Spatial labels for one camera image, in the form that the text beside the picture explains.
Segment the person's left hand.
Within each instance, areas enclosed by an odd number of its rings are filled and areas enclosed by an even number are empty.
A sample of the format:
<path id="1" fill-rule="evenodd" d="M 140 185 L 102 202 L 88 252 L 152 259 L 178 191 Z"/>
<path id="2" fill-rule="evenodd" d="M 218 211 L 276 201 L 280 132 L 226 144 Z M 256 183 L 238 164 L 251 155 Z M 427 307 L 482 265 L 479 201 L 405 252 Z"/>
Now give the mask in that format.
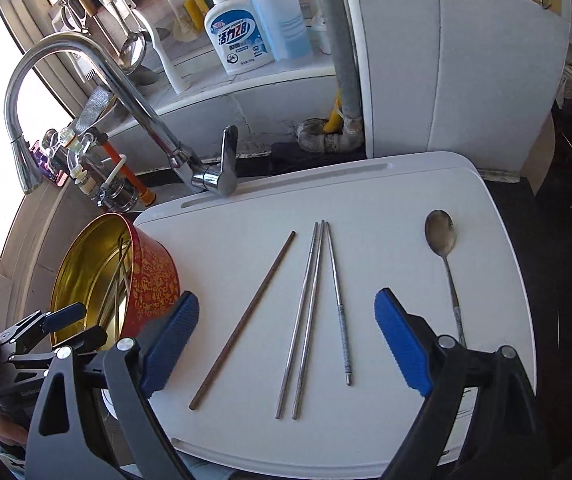
<path id="1" fill-rule="evenodd" d="M 0 441 L 6 445 L 24 448 L 28 441 L 28 431 L 0 412 Z"/>

